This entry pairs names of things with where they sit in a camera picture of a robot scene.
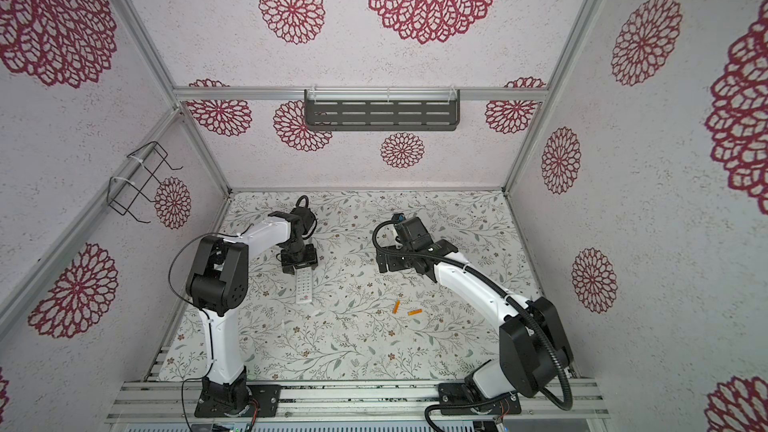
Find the white remote control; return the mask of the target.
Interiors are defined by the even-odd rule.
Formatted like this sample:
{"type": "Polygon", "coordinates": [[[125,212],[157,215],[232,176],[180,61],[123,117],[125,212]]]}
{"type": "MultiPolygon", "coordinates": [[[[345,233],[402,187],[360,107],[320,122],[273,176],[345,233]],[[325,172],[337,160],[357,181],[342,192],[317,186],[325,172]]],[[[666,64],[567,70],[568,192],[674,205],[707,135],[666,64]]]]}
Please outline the white remote control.
{"type": "Polygon", "coordinates": [[[295,279],[296,304],[310,304],[313,300],[313,270],[299,269],[296,271],[295,279]]]}

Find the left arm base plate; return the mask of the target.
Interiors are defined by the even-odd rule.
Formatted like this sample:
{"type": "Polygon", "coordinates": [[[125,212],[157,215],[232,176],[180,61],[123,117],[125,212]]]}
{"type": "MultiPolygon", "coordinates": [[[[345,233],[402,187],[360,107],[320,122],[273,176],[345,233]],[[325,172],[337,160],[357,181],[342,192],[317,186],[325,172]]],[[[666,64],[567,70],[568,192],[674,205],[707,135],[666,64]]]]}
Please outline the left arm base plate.
{"type": "Polygon", "coordinates": [[[205,383],[194,411],[195,418],[275,417],[282,387],[245,385],[225,387],[205,383]]]}

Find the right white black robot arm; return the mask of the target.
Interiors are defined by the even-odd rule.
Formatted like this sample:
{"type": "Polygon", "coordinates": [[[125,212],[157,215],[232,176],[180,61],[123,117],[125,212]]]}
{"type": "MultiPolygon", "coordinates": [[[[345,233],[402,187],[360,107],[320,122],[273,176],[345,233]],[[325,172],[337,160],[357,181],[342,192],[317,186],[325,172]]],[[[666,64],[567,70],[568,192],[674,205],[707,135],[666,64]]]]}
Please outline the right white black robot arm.
{"type": "Polygon", "coordinates": [[[496,331],[495,358],[465,379],[470,403],[543,395],[561,410],[573,407],[567,368],[573,354],[554,304],[515,294],[481,272],[446,240],[434,240],[420,218],[396,213],[372,233],[381,273],[413,270],[451,290],[496,331]]]}

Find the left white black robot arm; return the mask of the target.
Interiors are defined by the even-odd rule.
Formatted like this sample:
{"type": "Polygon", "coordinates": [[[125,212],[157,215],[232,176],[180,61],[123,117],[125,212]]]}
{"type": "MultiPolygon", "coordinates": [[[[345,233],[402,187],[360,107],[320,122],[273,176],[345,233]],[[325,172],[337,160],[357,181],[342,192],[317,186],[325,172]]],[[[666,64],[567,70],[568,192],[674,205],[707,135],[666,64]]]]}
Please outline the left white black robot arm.
{"type": "Polygon", "coordinates": [[[185,291],[203,322],[209,370],[201,379],[202,397],[240,410],[248,401],[247,370],[238,344],[238,308],[248,293],[249,263],[273,247],[285,274],[318,265],[310,242],[317,218],[301,196],[289,212],[275,211],[238,235],[204,234],[185,291]]]}

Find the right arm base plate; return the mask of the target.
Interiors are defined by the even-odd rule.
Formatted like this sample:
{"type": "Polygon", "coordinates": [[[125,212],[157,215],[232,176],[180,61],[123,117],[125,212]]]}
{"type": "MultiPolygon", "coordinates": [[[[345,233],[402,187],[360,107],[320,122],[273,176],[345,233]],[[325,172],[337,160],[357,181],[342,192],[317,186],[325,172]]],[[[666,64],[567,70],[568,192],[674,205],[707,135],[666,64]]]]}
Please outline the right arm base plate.
{"type": "Polygon", "coordinates": [[[443,382],[437,387],[440,412],[444,415],[519,415],[521,404],[516,394],[506,394],[496,402],[465,383],[443,382]]]}

